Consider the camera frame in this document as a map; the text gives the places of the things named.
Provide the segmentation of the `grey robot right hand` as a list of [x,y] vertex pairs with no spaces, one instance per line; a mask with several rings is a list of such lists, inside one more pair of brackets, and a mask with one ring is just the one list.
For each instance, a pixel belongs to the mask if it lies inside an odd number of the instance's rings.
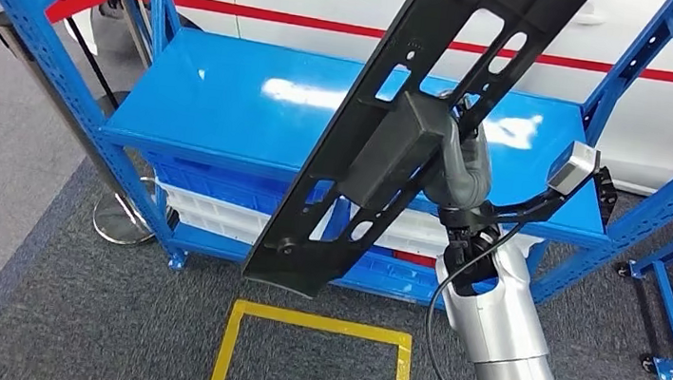
[[488,142],[481,123],[460,141],[457,119],[470,108],[463,96],[454,109],[441,142],[442,158],[436,174],[424,186],[425,196],[440,207],[476,208],[487,200],[491,187]]

